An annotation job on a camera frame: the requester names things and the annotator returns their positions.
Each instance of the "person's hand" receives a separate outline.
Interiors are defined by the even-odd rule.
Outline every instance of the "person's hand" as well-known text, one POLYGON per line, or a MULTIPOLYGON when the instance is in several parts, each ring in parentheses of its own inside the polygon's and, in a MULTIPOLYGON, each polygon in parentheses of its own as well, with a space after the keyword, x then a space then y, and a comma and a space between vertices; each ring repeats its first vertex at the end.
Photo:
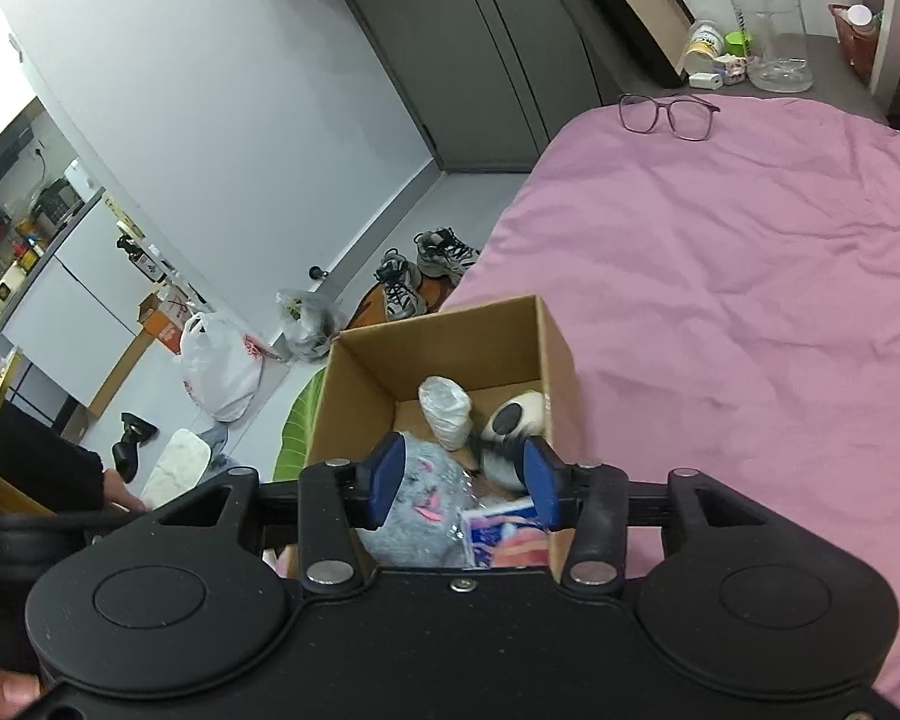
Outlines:
POLYGON ((10 720, 40 697, 40 682, 28 674, 0 669, 0 720, 10 720))

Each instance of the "pink bed sheet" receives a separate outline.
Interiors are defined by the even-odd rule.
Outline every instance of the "pink bed sheet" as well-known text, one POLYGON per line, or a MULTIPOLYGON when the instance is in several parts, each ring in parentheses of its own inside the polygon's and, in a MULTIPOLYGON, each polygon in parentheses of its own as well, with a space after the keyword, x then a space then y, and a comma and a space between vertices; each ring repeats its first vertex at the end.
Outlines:
MULTIPOLYGON (((447 308, 539 293, 594 458, 695 466, 875 566, 900 601, 900 132, 721 98, 710 140, 616 108, 553 141, 447 308)), ((637 538, 631 569, 659 560, 637 538)), ((900 633, 877 688, 900 706, 900 633)))

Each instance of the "sneaker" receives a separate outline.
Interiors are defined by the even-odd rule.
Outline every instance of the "sneaker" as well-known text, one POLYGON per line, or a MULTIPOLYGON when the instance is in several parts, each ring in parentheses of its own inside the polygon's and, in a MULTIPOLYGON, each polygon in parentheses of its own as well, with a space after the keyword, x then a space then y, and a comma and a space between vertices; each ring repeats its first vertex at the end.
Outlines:
POLYGON ((423 277, 395 248, 384 254, 376 278, 384 287, 384 313, 388 322, 427 313, 427 301, 416 290, 423 277))
POLYGON ((416 264, 420 271, 431 278, 450 276, 455 287, 480 256, 480 252, 468 247, 448 227, 420 233, 413 241, 416 243, 416 264))

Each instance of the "red basket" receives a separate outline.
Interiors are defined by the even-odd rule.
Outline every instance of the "red basket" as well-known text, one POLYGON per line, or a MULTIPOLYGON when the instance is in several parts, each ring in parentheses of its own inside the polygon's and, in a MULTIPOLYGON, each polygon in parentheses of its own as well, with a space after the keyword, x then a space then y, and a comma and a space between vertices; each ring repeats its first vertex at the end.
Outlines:
POLYGON ((845 19, 841 13, 850 10, 849 5, 828 5, 833 20, 837 23, 837 39, 840 41, 840 51, 847 63, 856 71, 864 81, 869 81, 869 75, 874 70, 874 58, 876 57, 876 41, 880 34, 879 29, 872 35, 861 35, 845 19))

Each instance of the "panda plush toy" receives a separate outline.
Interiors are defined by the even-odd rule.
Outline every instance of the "panda plush toy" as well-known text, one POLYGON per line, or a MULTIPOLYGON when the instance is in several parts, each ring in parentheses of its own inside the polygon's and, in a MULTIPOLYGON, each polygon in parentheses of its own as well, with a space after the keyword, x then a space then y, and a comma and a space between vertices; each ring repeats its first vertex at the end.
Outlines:
POLYGON ((506 401, 492 413, 480 436, 471 440, 471 451, 482 473, 504 490, 525 493, 523 484, 523 440, 542 436, 546 401, 543 393, 530 389, 506 401))

